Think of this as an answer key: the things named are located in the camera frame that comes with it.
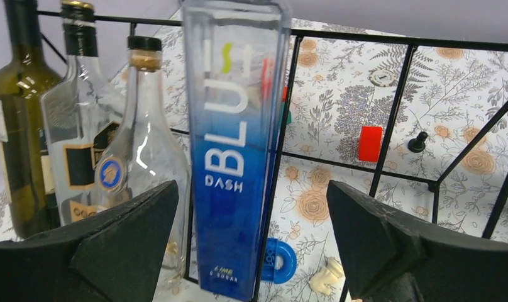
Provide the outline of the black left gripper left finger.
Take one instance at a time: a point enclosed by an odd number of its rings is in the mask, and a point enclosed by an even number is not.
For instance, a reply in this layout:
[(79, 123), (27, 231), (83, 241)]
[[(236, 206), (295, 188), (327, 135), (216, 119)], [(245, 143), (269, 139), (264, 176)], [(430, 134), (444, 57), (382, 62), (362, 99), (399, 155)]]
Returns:
[(81, 221), (0, 242), (0, 301), (151, 301), (178, 201), (168, 181)]

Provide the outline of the clear round bottle gold label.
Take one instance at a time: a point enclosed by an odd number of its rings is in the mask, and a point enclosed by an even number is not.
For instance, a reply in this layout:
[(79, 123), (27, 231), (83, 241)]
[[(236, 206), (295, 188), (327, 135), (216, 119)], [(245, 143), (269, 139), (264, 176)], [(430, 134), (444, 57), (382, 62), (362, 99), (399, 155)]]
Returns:
[(137, 197), (176, 181), (179, 202), (167, 241), (157, 293), (173, 289), (185, 272), (191, 169), (163, 110), (162, 42), (128, 37), (126, 106), (117, 132), (96, 167), (94, 204), (115, 206), (122, 195)]

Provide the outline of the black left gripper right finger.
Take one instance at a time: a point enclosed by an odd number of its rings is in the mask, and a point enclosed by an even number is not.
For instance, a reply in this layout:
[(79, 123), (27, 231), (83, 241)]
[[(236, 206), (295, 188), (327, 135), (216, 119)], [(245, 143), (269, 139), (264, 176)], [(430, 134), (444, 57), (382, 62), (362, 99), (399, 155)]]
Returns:
[(346, 284), (364, 301), (508, 301), (508, 243), (443, 228), (330, 181)]

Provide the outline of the blue square glass bottle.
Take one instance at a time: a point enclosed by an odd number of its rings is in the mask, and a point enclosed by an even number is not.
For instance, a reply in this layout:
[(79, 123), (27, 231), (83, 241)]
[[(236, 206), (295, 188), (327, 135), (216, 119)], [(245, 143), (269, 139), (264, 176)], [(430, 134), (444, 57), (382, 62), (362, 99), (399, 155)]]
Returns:
[(283, 1), (186, 1), (182, 23), (199, 285), (249, 301), (277, 144), (290, 8)]

